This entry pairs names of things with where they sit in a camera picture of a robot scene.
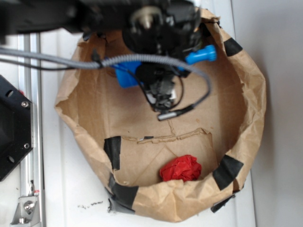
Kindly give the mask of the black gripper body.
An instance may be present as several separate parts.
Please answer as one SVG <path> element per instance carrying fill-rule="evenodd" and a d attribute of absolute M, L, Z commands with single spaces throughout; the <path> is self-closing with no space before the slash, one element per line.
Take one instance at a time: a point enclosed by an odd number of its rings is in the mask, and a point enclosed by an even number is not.
<path fill-rule="evenodd" d="M 183 67 L 185 58 L 201 46 L 200 12 L 189 0 L 168 1 L 164 6 L 150 4 L 134 11 L 129 28 L 122 31 L 123 41 L 133 53 L 155 57 L 154 61 L 137 60 L 142 65 L 130 74 L 150 107 L 159 113 L 158 118 L 183 115 L 201 103 L 198 100 L 178 110 L 180 101 L 174 97 L 175 78 L 181 84 L 180 99 L 185 92 L 183 78 L 190 74 Z"/>

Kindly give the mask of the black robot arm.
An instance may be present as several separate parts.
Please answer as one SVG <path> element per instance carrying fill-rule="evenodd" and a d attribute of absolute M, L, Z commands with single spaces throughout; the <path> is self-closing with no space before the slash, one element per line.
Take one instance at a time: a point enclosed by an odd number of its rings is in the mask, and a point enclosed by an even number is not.
<path fill-rule="evenodd" d="M 159 120 L 183 115 L 197 103 L 178 109 L 173 79 L 194 72 L 202 35 L 200 10 L 188 0 L 3 0 L 0 3 L 0 39 L 63 28 L 93 35 L 119 30 L 132 55 L 73 63 L 44 54 L 1 50 L 2 55 L 59 63 L 65 70 L 111 67 L 120 86 L 139 86 Z"/>

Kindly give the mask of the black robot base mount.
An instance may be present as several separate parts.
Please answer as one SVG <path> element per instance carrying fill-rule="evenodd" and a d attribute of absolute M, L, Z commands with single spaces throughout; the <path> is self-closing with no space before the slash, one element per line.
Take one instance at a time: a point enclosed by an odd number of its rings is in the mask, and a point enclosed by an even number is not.
<path fill-rule="evenodd" d="M 0 77 L 0 180 L 33 149 L 31 101 Z"/>

